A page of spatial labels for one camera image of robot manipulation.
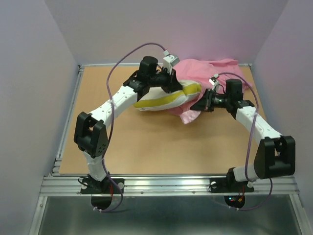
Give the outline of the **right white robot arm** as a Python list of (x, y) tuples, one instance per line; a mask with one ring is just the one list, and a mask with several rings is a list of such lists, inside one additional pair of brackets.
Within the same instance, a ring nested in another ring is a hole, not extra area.
[(230, 191), (239, 189), (244, 181), (290, 176), (295, 173), (295, 139), (274, 130), (258, 113), (254, 104), (244, 99), (240, 79), (229, 79), (223, 94), (207, 89), (191, 110), (212, 112), (224, 108), (249, 132), (249, 139), (258, 144), (253, 164), (231, 168), (225, 179)]

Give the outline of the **pink pillowcase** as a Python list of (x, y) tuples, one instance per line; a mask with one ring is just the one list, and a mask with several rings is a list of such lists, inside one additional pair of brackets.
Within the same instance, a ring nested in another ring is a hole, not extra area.
[(209, 82), (211, 77), (216, 74), (224, 73), (224, 75), (221, 75), (218, 79), (221, 85), (217, 88), (217, 91), (221, 93), (222, 88), (225, 88), (226, 86), (226, 80), (233, 77), (229, 73), (234, 73), (240, 77), (244, 76), (240, 69), (239, 62), (234, 59), (222, 59), (219, 61), (185, 59), (176, 64), (174, 69), (176, 70), (178, 81), (190, 80), (201, 85), (201, 91), (195, 96), (195, 98), (169, 110), (170, 113), (179, 116), (183, 124), (191, 123), (200, 115), (199, 111), (193, 111), (190, 108), (202, 98), (206, 89), (213, 88), (213, 85)]

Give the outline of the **cream pillow yellow edge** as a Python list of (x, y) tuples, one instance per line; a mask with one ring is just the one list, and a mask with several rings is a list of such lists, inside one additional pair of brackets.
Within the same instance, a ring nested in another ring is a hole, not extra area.
[(173, 93), (166, 93), (161, 87), (150, 88), (134, 107), (140, 111), (161, 111), (169, 110), (198, 98), (202, 86), (200, 83), (191, 80), (180, 80), (182, 90)]

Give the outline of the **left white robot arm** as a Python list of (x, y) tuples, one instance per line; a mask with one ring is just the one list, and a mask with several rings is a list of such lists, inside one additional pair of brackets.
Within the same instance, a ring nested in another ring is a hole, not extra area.
[(104, 104), (90, 113), (81, 112), (76, 121), (74, 142), (84, 153), (93, 178), (92, 187), (98, 193), (109, 187), (106, 179), (108, 172), (103, 167), (104, 154), (109, 146), (107, 128), (127, 108), (138, 102), (150, 88), (160, 87), (166, 93), (182, 90), (178, 82), (174, 65), (179, 62), (175, 55), (163, 58), (161, 70), (157, 70), (158, 60), (152, 56), (143, 57), (136, 70)]

